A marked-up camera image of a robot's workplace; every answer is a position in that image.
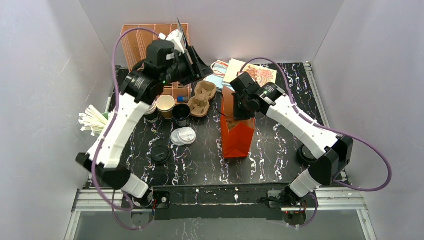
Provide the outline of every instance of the white paper cup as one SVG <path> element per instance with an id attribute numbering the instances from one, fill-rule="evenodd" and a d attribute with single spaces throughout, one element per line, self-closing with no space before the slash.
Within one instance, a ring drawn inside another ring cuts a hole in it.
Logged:
<path id="1" fill-rule="evenodd" d="M 156 100 L 156 107 L 162 116 L 170 120 L 173 118 L 172 109 L 175 106 L 175 99 L 171 95 L 162 95 Z"/>

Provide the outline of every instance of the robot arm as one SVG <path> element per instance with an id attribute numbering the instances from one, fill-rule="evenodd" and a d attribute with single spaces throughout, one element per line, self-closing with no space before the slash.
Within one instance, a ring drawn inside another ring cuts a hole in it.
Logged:
<path id="1" fill-rule="evenodd" d="M 255 116 L 255 112 L 274 119 L 311 151 L 317 159 L 307 170 L 295 178 L 286 188 L 283 200 L 296 205 L 308 193 L 321 185 L 330 185 L 340 172 L 348 165 L 352 152 L 353 140 L 347 136 L 320 129 L 306 122 L 293 108 L 286 93 L 274 83 L 259 84 L 245 72 L 233 80 L 234 118 L 246 120 Z"/>
<path id="2" fill-rule="evenodd" d="M 166 40 L 163 36 L 147 47 L 146 59 L 136 64 L 120 86 L 119 114 L 106 138 L 103 131 L 87 153 L 81 152 L 76 157 L 76 161 L 90 171 L 99 142 L 104 138 L 97 156 L 96 175 L 114 190 L 121 189 L 138 199 L 145 197 L 149 185 L 120 164 L 131 133 L 156 97 L 163 93 L 165 85 L 177 81 L 182 85 L 191 84 L 213 73 L 194 47 L 188 46 L 183 32 L 177 29 Z"/>

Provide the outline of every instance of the paper bag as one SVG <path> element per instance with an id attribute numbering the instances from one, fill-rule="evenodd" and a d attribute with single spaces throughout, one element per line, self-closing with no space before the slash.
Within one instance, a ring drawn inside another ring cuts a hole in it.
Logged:
<path id="1" fill-rule="evenodd" d="M 221 136 L 222 152 L 224 158 L 247 157 L 255 133 L 255 118 L 243 121 L 235 121 L 233 114 L 234 93 L 224 86 L 222 89 L 221 111 Z"/>

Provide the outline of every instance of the cup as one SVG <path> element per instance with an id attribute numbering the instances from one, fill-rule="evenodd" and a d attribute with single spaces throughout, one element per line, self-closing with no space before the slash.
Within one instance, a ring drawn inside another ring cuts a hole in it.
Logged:
<path id="1" fill-rule="evenodd" d="M 187 104 L 178 104 L 172 109 L 172 118 L 181 127 L 189 124 L 190 107 Z"/>
<path id="2" fill-rule="evenodd" d="M 172 110 L 175 106 L 175 99 L 171 95 L 162 95 L 156 100 L 156 107 L 162 116 L 170 120 L 172 119 Z"/>
<path id="3" fill-rule="evenodd" d="M 156 107 L 156 101 L 153 102 L 151 107 L 144 114 L 144 118 L 148 123 L 155 123 L 159 118 L 158 108 Z"/>

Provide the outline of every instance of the tabletop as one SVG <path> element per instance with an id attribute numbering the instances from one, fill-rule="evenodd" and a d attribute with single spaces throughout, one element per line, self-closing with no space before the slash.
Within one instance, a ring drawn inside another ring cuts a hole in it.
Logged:
<path id="1" fill-rule="evenodd" d="M 277 69 L 273 64 L 260 65 Z M 289 80 L 298 107 L 323 124 L 304 65 L 281 63 L 280 66 Z M 120 82 L 127 74 L 127 69 L 117 71 Z M 286 90 L 283 81 L 278 73 L 276 84 Z M 114 108 L 114 102 L 112 97 L 110 110 Z M 302 172 L 303 166 L 296 161 L 296 152 L 302 143 L 283 126 L 261 113 L 255 117 L 255 132 L 248 157 L 224 158 L 220 113 L 216 108 L 221 108 L 220 94 L 210 101 L 207 116 L 190 117 L 189 127 L 196 132 L 196 141 L 190 146 L 172 144 L 171 132 L 180 127 L 171 120 L 160 116 L 157 122 L 148 123 L 142 118 L 122 152 L 121 163 L 151 186 L 289 183 Z M 165 165 L 156 165 L 150 160 L 151 149 L 159 145 L 168 146 L 171 152 Z"/>

